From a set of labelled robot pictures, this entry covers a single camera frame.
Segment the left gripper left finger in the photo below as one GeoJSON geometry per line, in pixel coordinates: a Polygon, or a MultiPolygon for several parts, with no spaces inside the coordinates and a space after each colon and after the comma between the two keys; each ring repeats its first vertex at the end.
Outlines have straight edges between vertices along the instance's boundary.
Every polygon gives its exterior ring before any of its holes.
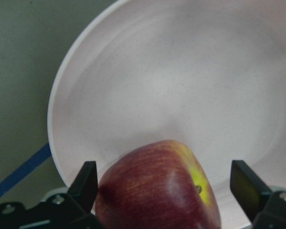
{"type": "Polygon", "coordinates": [[[96,162],[86,161],[66,192],[30,209],[20,202],[0,204],[0,229],[103,229],[91,212],[97,192],[96,162]]]}

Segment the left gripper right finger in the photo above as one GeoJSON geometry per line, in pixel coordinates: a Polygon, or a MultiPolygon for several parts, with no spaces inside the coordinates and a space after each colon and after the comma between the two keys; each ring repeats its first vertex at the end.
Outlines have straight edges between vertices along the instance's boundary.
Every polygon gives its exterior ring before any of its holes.
{"type": "Polygon", "coordinates": [[[252,229],[286,229],[286,190],[273,191],[243,160],[233,160],[230,190],[252,229]]]}

